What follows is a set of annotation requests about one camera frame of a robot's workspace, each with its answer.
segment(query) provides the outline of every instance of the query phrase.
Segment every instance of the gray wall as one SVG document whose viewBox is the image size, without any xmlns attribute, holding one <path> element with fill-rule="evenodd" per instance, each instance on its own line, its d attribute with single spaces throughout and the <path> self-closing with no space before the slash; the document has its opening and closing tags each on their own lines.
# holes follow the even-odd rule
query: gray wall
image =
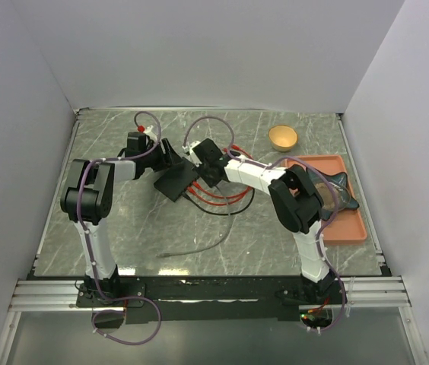
<svg viewBox="0 0 429 365">
<path fill-rule="evenodd" d="M 0 0 L 0 331 L 33 261 L 73 114 L 8 0 Z"/>
<path fill-rule="evenodd" d="M 403 0 L 12 0 L 74 108 L 342 112 Z"/>
<path fill-rule="evenodd" d="M 429 353 L 429 1 L 407 0 L 345 117 L 350 145 L 395 274 Z"/>
</svg>

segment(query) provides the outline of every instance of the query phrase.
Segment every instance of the gray marble surface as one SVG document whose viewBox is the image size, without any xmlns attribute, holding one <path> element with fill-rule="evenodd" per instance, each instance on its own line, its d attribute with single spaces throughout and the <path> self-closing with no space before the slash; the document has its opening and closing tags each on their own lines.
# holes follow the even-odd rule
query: gray marble surface
<svg viewBox="0 0 429 365">
<path fill-rule="evenodd" d="M 127 132 L 135 130 L 135 110 L 82 110 L 78 130 L 68 161 L 116 156 L 126 143 Z M 278 113 L 255 110 L 155 110 L 163 126 L 163 137 L 181 152 L 186 127 L 200 116 L 225 118 L 236 134 L 235 143 L 265 163 L 281 156 L 271 148 L 268 131 L 273 125 L 292 125 L 299 142 L 292 155 L 340 154 L 345 160 L 351 183 L 360 191 L 334 114 Z M 139 120 L 150 125 L 148 116 Z M 212 138 L 219 146 L 230 140 L 226 126 L 205 121 L 192 130 L 189 140 Z M 203 253 L 159 259 L 160 252 L 177 252 L 213 243 L 227 225 L 226 217 L 201 212 L 187 200 L 176 203 L 153 187 L 156 173 L 115 185 L 113 208 L 109 216 L 109 236 L 113 256 L 124 275 L 298 275 L 300 258 L 291 233 L 275 216 L 268 195 L 257 192 L 252 206 L 234 218 L 228 239 Z M 239 192 L 242 186 L 221 184 L 226 193 Z M 237 205 L 243 207 L 248 196 Z M 368 238 L 361 246 L 333 246 L 328 257 L 343 275 L 379 275 L 367 217 Z M 52 217 L 40 249 L 36 275 L 83 275 L 84 254 L 79 235 L 67 214 L 62 213 L 57 197 Z"/>
</svg>

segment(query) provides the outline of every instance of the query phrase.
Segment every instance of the bowl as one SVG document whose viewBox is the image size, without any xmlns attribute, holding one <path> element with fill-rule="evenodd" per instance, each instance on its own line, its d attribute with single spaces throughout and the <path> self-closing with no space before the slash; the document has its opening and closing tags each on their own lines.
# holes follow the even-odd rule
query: bowl
<svg viewBox="0 0 429 365">
<path fill-rule="evenodd" d="M 279 152 L 287 152 L 297 143 L 297 133 L 289 125 L 276 125 L 269 129 L 272 147 Z"/>
</svg>

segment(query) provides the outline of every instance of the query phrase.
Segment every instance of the gray floor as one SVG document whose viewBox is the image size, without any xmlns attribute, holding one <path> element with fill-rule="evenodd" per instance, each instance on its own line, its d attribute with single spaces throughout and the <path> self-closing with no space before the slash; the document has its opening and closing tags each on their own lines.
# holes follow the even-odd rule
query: gray floor
<svg viewBox="0 0 429 365">
<path fill-rule="evenodd" d="M 154 323 L 124 325 L 139 341 Z M 130 347 L 91 333 L 91 314 L 22 313 L 8 365 L 318 364 L 406 365 L 412 354 L 397 308 L 356 309 L 321 336 L 272 319 L 165 322 L 151 342 Z"/>
<path fill-rule="evenodd" d="M 298 114 L 269 111 L 154 111 L 163 126 L 163 136 L 181 152 L 186 127 L 199 116 L 208 114 L 225 118 L 234 128 L 235 143 L 254 158 L 272 162 L 281 156 L 268 140 L 269 128 L 277 124 L 292 125 L 300 140 L 292 155 L 340 154 L 345 160 L 356 191 L 354 171 L 348 159 L 338 122 L 334 114 Z M 126 143 L 127 132 L 135 130 L 135 111 L 81 111 L 78 131 L 69 156 L 91 159 L 112 157 Z M 140 118 L 150 125 L 147 116 Z M 189 140 L 213 138 L 226 146 L 229 133 L 224 125 L 210 121 L 194 128 Z M 184 199 L 172 203 L 157 192 L 152 183 L 155 173 L 146 173 L 140 180 L 115 186 L 113 209 L 109 219 L 109 235 L 113 256 L 124 275 L 298 275 L 300 260 L 291 234 L 275 216 L 272 201 L 257 193 L 252 207 L 237 215 L 228 240 L 207 252 L 158 259 L 159 252 L 172 252 L 203 247 L 224 231 L 227 219 L 202 213 Z M 241 186 L 224 184 L 225 192 L 240 191 Z M 246 204 L 248 198 L 239 206 Z M 379 275 L 375 246 L 368 229 L 362 246 L 330 247 L 328 257 L 343 275 Z M 78 232 L 55 202 L 40 250 L 36 275 L 83 275 L 84 256 Z"/>
</svg>

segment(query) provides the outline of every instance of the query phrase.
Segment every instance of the orange tray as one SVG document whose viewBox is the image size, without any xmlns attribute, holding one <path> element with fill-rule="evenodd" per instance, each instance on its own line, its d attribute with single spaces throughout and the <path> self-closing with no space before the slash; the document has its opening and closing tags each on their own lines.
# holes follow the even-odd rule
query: orange tray
<svg viewBox="0 0 429 365">
<path fill-rule="evenodd" d="M 316 156 L 298 156 L 312 167 L 315 167 L 327 175 L 348 171 L 345 162 L 339 154 L 327 154 Z M 298 164 L 291 160 L 285 161 L 286 167 Z M 348 190 L 354 196 L 353 188 L 348 179 Z M 361 219 L 360 209 L 356 211 L 343 210 L 338 213 L 336 219 L 324 230 L 324 243 L 330 246 L 337 245 L 361 245 L 367 238 L 367 230 Z"/>
</svg>

